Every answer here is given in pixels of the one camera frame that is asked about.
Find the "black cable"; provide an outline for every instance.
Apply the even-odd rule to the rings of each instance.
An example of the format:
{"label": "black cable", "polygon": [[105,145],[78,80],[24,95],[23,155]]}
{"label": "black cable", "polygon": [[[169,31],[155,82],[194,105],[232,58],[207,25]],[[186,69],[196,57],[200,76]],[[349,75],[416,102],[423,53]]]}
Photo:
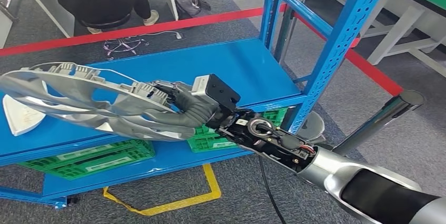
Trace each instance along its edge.
{"label": "black cable", "polygon": [[268,180],[266,179],[265,175],[265,168],[263,166],[263,157],[259,156],[259,162],[260,162],[260,170],[262,171],[263,182],[265,183],[266,192],[268,193],[272,206],[274,207],[274,210],[276,211],[277,216],[279,216],[279,219],[282,222],[282,224],[287,224],[282,214],[280,213],[279,208],[277,207],[276,202],[274,201],[274,198],[272,197],[271,190],[269,189]]}

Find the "yellow floor tape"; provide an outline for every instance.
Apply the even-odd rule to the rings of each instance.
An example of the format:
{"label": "yellow floor tape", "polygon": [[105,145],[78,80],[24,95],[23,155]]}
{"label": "yellow floor tape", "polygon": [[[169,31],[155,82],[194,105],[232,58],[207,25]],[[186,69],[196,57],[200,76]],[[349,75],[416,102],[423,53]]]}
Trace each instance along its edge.
{"label": "yellow floor tape", "polygon": [[131,207],[130,205],[122,202],[120,199],[116,198],[115,196],[113,196],[112,194],[110,194],[108,192],[108,186],[104,187],[104,197],[106,197],[107,199],[111,199],[118,204],[123,205],[129,211],[138,213],[140,215],[145,215],[145,216],[157,215],[162,212],[172,211],[175,209],[188,207],[188,206],[192,206],[192,205],[196,205],[196,204],[200,204],[200,203],[203,203],[206,201],[220,198],[221,197],[220,187],[218,186],[218,182],[217,182],[217,179],[215,178],[215,174],[214,174],[214,171],[212,170],[211,165],[210,164],[203,165],[203,170],[205,171],[205,176],[206,176],[206,179],[208,180],[208,184],[210,187],[210,193],[208,193],[208,194],[203,194],[203,195],[195,196],[195,197],[188,198],[188,199],[178,200],[178,201],[175,201],[172,203],[148,208],[145,210],[137,210],[137,209]]}

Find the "chair base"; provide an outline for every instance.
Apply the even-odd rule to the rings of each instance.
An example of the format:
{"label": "chair base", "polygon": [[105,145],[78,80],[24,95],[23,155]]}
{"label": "chair base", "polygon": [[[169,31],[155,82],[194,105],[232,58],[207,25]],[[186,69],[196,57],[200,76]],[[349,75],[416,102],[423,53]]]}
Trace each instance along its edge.
{"label": "chair base", "polygon": [[144,45],[149,45],[147,41],[143,38],[138,37],[126,37],[119,38],[113,40],[107,40],[104,42],[104,50],[107,51],[107,60],[113,60],[114,57],[111,57],[112,53],[116,52],[128,52],[131,51],[134,55],[136,55],[135,48],[144,43]]}

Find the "silver fan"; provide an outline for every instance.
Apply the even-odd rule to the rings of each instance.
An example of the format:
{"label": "silver fan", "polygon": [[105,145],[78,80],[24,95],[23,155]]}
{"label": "silver fan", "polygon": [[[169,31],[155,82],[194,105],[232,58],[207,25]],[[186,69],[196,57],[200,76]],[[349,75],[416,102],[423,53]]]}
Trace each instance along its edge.
{"label": "silver fan", "polygon": [[[101,72],[118,75],[131,84],[109,82],[99,75]],[[0,77],[4,93],[37,111],[76,125],[147,140],[178,141],[193,136],[192,127],[150,120],[154,112],[175,113],[167,103],[167,93],[154,85],[155,82],[138,82],[113,70],[75,63],[40,64]],[[98,91],[116,98],[97,100],[94,95]]]}

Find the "green plastic crate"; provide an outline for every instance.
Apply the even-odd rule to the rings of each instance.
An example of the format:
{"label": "green plastic crate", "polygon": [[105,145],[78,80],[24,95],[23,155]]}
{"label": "green plastic crate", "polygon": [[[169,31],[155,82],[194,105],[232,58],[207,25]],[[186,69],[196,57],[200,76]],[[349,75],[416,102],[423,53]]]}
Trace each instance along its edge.
{"label": "green plastic crate", "polygon": [[155,150],[150,141],[132,139],[21,162],[19,165],[72,180],[154,156]]}
{"label": "green plastic crate", "polygon": [[[269,119],[276,126],[280,126],[287,113],[288,108],[280,108],[276,110],[263,112],[263,116]],[[226,137],[214,133],[213,129],[206,126],[195,128],[195,135],[187,140],[192,152],[204,152],[210,150],[229,149],[237,147],[234,142],[228,141]]]}

